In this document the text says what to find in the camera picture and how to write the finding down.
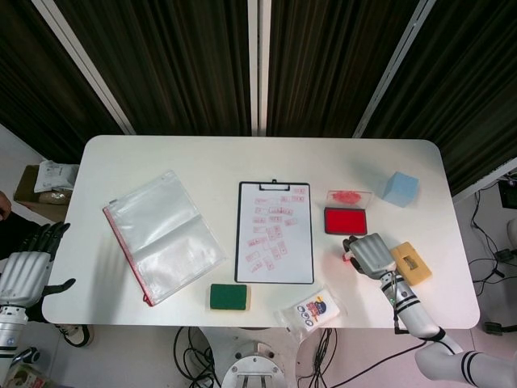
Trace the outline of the left robot hand grey black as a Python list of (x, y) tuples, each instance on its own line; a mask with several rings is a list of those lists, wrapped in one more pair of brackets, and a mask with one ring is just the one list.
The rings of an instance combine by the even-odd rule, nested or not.
[(1, 306), (27, 309), (41, 298), (65, 292), (75, 284), (74, 278), (59, 285), (49, 284), (57, 249), (69, 227), (62, 221), (41, 226), (7, 258), (1, 274)]

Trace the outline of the right robot hand grey black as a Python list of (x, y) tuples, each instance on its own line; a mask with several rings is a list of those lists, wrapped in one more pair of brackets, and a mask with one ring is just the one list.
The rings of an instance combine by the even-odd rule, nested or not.
[(350, 236), (343, 240), (343, 248), (355, 270), (373, 280), (396, 271), (395, 259), (378, 233)]

